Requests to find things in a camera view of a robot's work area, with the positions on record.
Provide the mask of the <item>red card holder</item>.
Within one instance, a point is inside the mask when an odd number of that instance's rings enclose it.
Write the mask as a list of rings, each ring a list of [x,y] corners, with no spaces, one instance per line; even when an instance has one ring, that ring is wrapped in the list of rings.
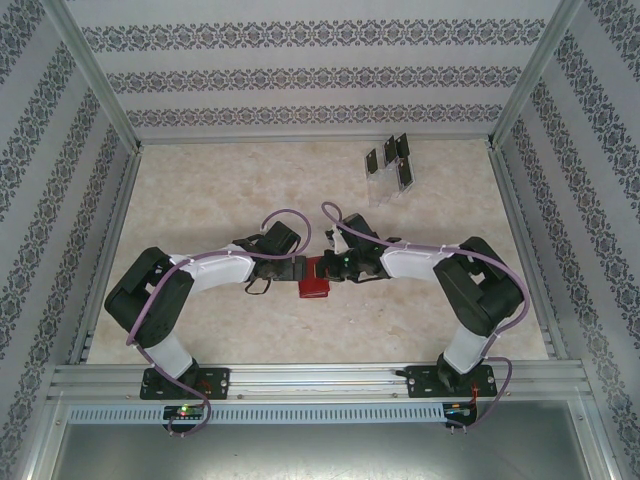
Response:
[[[309,257],[305,260],[305,272],[303,278],[298,282],[301,299],[326,298],[329,295],[329,281],[316,274],[316,266],[320,260],[320,256]]]

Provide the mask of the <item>left controller circuit board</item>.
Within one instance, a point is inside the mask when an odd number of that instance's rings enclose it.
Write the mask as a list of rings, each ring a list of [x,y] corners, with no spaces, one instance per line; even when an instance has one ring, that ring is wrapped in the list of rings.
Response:
[[[165,422],[200,422],[205,416],[205,408],[202,405],[173,405],[165,406],[163,410],[163,420]]]

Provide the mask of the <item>controller circuit board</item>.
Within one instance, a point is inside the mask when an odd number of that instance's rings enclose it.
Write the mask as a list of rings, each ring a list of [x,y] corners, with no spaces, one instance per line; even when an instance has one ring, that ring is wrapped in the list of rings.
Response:
[[[163,410],[163,420],[165,422],[200,422],[205,416],[205,408],[202,405],[173,405],[165,406]]]
[[[469,427],[474,424],[478,418],[478,410],[475,402],[444,403],[443,411],[448,427]]]

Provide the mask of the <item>right controller circuit board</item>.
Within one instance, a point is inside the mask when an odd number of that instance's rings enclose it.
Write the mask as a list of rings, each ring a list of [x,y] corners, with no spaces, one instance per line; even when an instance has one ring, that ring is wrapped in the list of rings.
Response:
[[[475,402],[444,403],[443,411],[448,427],[469,427],[474,424],[478,418],[478,410]]]

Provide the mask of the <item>grey metal panel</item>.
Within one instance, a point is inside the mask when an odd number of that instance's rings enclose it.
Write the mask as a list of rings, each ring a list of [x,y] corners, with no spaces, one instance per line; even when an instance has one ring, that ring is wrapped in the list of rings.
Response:
[[[132,408],[59,405],[27,480],[621,480],[584,401],[502,402],[467,432],[391,418],[212,425],[175,439]]]

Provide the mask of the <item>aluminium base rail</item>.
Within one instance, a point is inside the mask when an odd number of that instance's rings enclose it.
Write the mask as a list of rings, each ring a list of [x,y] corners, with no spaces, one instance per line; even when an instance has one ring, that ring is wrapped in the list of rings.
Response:
[[[487,361],[505,400],[590,397],[576,360]],[[229,365],[230,403],[412,402],[403,363]],[[54,369],[46,400],[66,404],[139,403],[143,365],[75,365]]]

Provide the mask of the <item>aluminium back frame rail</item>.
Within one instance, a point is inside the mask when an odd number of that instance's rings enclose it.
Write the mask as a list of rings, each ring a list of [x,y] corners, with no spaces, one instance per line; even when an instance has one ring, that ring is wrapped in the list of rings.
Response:
[[[168,146],[168,145],[207,145],[207,144],[253,144],[253,143],[307,143],[307,142],[377,142],[382,143],[391,136],[388,134],[329,134],[329,135],[266,135],[266,136],[222,136],[222,137],[166,137],[141,139],[140,145]],[[413,141],[458,141],[483,140],[489,141],[488,134],[473,133],[413,133],[408,134]]]

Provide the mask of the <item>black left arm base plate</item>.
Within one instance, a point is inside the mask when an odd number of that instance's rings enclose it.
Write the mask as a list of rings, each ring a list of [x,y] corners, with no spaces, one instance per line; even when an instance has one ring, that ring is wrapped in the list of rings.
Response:
[[[228,368],[191,368],[178,380],[210,400],[225,400],[230,383]],[[139,396],[142,400],[198,399],[198,396],[176,386],[154,368],[148,368],[142,376]]]

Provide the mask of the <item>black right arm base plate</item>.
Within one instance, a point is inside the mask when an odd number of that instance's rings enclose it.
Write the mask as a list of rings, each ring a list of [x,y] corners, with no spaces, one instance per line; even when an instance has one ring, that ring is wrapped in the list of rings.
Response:
[[[410,365],[404,371],[410,398],[463,398],[476,394],[479,398],[492,398],[498,388],[493,369],[480,365],[462,376],[449,376],[443,381],[443,371],[436,365]]]

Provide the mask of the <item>aluminium side frame rail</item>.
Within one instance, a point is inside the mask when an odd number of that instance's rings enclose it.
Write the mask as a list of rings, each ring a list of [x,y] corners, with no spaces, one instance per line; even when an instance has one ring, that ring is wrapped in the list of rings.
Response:
[[[75,330],[66,364],[77,365],[85,359],[87,339],[93,335],[103,307],[104,296],[139,171],[144,147],[138,146],[130,155],[119,179],[116,195],[109,211],[107,229],[96,259],[89,290],[81,308],[78,327]]]
[[[533,244],[526,228],[525,217],[522,214],[506,163],[501,152],[493,147],[488,148],[488,156],[505,207],[524,279],[529,289],[532,309],[541,330],[547,355],[553,360],[568,360],[570,355],[562,340],[549,295],[539,272]]]

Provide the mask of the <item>aluminium frame post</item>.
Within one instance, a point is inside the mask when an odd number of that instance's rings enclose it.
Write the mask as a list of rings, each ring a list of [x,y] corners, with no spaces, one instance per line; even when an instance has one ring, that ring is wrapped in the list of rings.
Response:
[[[76,23],[66,0],[40,0],[46,14],[74,57],[77,66],[95,93],[120,139],[130,151],[138,151],[141,141],[121,106],[106,74]]]
[[[487,146],[490,150],[496,150],[505,142],[511,128],[524,109],[531,92],[550,62],[554,50],[564,37],[583,2],[584,0],[559,1],[492,133],[488,136]]]

